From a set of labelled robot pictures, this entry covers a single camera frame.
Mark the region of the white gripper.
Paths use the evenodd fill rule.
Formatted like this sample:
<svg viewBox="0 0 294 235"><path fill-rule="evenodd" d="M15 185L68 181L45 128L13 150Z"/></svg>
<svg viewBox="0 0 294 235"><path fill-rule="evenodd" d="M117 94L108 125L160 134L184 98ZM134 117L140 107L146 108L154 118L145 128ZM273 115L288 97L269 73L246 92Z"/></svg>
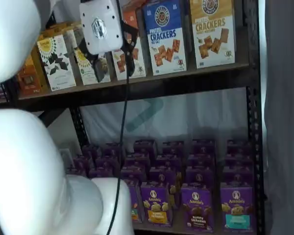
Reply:
<svg viewBox="0 0 294 235"><path fill-rule="evenodd" d="M133 50L138 29L122 20L118 0L82 0L79 5L84 39L78 45L78 66L83 83L99 83L104 77L98 54L121 50L127 76L135 71ZM128 42L125 33L131 36Z"/></svg>

